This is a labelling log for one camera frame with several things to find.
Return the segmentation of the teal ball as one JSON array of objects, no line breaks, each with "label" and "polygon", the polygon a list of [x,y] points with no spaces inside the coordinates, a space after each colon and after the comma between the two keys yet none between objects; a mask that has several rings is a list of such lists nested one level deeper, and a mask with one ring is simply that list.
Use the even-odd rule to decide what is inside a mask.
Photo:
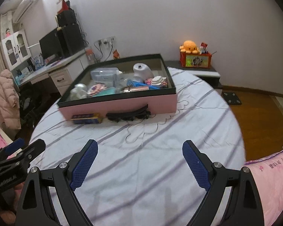
[{"label": "teal ball", "polygon": [[114,87],[106,88],[104,90],[101,90],[99,93],[95,94],[93,97],[113,95],[115,94],[115,91],[116,89]]}]

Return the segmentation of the pink donut block figure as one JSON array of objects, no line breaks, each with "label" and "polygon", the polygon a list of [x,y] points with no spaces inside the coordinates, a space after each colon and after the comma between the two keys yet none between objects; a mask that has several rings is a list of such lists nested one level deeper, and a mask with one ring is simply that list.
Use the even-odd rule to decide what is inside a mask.
[{"label": "pink donut block figure", "polygon": [[103,84],[95,84],[91,86],[87,91],[87,97],[93,97],[101,91],[107,89],[107,87]]}]

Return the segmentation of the clear plastic floss box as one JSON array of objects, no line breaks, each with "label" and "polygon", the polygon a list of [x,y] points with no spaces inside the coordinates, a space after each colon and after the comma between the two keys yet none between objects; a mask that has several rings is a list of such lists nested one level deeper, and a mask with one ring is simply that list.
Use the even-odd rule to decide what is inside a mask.
[{"label": "clear plastic floss box", "polygon": [[116,67],[96,68],[90,72],[95,83],[106,87],[117,87],[119,84],[119,69]]}]

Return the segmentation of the rose gold tube case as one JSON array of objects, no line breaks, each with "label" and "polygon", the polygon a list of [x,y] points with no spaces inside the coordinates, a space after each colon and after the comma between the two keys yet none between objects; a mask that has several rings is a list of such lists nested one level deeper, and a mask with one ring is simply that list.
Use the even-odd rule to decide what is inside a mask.
[{"label": "rose gold tube case", "polygon": [[126,87],[123,89],[123,93],[139,92],[149,90],[148,86]]}]

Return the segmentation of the pink white block cat figure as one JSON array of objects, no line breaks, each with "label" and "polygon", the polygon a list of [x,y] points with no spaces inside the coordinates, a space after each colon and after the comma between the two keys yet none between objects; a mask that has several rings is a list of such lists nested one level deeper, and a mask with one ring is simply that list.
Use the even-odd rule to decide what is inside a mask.
[{"label": "pink white block cat figure", "polygon": [[148,78],[145,80],[145,84],[149,85],[152,88],[167,88],[167,78],[164,76],[155,76],[154,78]]}]

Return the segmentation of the blue yellow small box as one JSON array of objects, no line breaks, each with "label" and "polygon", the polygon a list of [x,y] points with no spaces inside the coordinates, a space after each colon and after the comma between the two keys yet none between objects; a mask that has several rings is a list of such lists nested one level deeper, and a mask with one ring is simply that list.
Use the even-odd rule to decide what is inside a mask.
[{"label": "blue yellow small box", "polygon": [[74,124],[100,124],[103,118],[99,113],[73,115],[70,119]]}]

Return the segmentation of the white striped bed sheet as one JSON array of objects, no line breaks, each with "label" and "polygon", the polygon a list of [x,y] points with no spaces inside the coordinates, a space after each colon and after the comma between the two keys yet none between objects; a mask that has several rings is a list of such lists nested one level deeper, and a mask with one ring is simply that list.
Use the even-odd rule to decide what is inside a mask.
[{"label": "white striped bed sheet", "polygon": [[169,72],[175,113],[76,125],[52,105],[32,133],[31,141],[46,143],[33,161],[40,169],[68,161],[88,140],[98,143],[98,155],[75,191],[93,225],[186,225],[205,195],[183,157],[186,140],[224,167],[240,169],[245,162],[240,127],[219,93],[188,70]]}]

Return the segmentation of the pink black-rimmed storage box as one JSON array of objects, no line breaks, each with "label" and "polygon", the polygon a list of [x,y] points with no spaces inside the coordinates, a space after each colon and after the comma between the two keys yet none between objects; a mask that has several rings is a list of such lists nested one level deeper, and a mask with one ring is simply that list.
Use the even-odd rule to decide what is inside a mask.
[{"label": "pink black-rimmed storage box", "polygon": [[[147,64],[155,76],[167,78],[167,88],[152,88],[149,90],[123,93],[123,89],[128,87],[127,80],[145,83],[145,81],[134,77],[133,66],[136,63]],[[119,69],[119,84],[115,94],[86,97],[71,101],[70,91],[76,84],[82,83],[89,89],[96,83],[92,80],[90,72],[96,68],[116,67]],[[70,120],[73,115],[99,113],[105,117],[107,113],[124,113],[142,108],[148,105],[151,114],[173,113],[177,109],[177,93],[175,84],[167,69],[167,66],[160,54],[149,54],[110,60],[103,63],[89,65],[67,88],[61,99],[58,101],[58,109],[66,120]]]}]

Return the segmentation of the white round device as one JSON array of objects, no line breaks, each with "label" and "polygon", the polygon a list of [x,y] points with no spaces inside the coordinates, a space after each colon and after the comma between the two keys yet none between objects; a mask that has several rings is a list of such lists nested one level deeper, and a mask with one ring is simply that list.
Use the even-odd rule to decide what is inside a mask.
[{"label": "white round device", "polygon": [[149,78],[154,78],[154,74],[150,67],[144,63],[136,63],[133,66],[134,77],[140,80],[147,80]]}]

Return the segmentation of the clear bottle orange cap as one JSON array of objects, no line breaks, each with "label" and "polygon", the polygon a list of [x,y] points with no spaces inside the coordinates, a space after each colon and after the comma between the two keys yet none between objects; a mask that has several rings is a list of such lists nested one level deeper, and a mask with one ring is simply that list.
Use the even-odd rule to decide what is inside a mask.
[{"label": "clear bottle orange cap", "polygon": [[94,64],[95,63],[95,56],[93,53],[93,50],[90,47],[85,48],[85,53],[86,56],[88,58],[88,61],[90,64]]}]

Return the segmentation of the orange snack bag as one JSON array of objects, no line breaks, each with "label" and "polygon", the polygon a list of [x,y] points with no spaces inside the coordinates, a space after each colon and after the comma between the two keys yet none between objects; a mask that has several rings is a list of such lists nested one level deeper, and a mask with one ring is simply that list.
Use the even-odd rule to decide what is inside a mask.
[{"label": "orange snack bag", "polygon": [[119,55],[118,50],[114,50],[114,51],[113,51],[113,58],[114,58],[114,59],[119,59],[119,58],[120,58],[120,55]]}]

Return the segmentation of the black computer monitor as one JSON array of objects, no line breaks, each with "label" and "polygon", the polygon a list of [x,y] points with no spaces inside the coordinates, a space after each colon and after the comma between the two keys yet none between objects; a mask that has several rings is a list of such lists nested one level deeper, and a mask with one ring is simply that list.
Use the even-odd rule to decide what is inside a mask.
[{"label": "black computer monitor", "polygon": [[56,29],[49,32],[39,40],[41,54],[43,59],[54,57],[54,59],[62,58],[62,47]]}]

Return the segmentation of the black computer tower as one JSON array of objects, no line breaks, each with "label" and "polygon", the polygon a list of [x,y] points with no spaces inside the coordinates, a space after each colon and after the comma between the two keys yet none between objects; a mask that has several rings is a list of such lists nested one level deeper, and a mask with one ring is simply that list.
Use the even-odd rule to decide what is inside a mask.
[{"label": "black computer tower", "polygon": [[68,24],[57,31],[63,57],[70,57],[81,51],[84,46],[82,33],[78,24]]}]

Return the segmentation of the black speaker box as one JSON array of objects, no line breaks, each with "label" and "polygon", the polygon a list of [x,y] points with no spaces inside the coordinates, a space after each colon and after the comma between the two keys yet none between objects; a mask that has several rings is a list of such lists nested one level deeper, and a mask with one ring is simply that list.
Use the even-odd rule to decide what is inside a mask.
[{"label": "black speaker box", "polygon": [[57,20],[59,27],[64,27],[69,24],[75,24],[77,19],[75,17],[75,12],[72,9],[64,10],[57,14]]}]

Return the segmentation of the white wall power outlet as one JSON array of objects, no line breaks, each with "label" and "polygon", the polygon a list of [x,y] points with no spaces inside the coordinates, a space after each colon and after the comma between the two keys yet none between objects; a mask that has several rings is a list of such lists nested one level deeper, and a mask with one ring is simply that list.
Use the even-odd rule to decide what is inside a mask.
[{"label": "white wall power outlet", "polygon": [[97,42],[98,44],[107,44],[107,43],[114,43],[115,41],[115,36],[110,36],[110,37],[107,37],[107,38],[103,38],[103,39],[99,39]]}]

